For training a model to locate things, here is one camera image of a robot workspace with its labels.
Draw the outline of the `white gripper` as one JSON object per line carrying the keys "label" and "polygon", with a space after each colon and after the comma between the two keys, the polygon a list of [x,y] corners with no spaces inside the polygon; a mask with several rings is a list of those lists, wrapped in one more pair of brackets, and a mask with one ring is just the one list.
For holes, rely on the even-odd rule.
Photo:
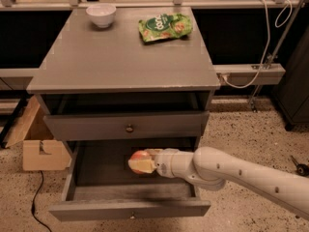
{"label": "white gripper", "polygon": [[128,165],[131,170],[137,173],[151,174],[156,172],[166,178],[174,178],[172,171],[172,158],[178,152],[176,149],[146,149],[149,155],[155,156],[151,159],[130,159]]}

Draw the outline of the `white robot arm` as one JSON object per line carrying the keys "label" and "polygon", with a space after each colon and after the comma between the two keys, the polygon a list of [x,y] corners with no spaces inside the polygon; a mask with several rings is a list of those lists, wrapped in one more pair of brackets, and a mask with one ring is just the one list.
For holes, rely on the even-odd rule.
{"label": "white robot arm", "polygon": [[193,152],[171,148],[141,150],[130,157],[128,166],[138,174],[157,172],[208,190],[222,189],[231,181],[309,219],[308,178],[238,159],[212,147]]}

